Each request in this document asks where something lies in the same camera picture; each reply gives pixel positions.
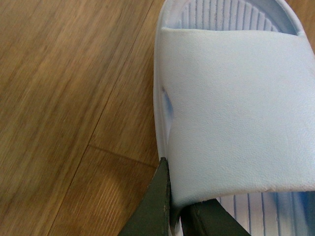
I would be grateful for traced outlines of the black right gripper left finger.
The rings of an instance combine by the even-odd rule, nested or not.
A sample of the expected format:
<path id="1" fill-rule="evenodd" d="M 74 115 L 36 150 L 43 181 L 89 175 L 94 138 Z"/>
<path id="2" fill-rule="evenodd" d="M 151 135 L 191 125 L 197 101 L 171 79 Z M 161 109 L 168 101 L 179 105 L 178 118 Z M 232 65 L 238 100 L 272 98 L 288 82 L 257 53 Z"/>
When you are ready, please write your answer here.
<path id="1" fill-rule="evenodd" d="M 120 231 L 120 235 L 169 235 L 170 189 L 168 162 L 162 157 L 143 199 Z"/>

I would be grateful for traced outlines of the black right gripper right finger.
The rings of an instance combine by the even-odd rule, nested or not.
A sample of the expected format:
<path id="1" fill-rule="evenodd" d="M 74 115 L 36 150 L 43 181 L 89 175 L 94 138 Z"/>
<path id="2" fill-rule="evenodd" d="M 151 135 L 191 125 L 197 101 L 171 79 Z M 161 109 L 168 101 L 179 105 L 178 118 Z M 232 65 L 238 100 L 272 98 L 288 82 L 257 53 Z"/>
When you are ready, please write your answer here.
<path id="1" fill-rule="evenodd" d="M 185 236 L 249 235 L 216 199 L 183 208 L 181 223 Z"/>

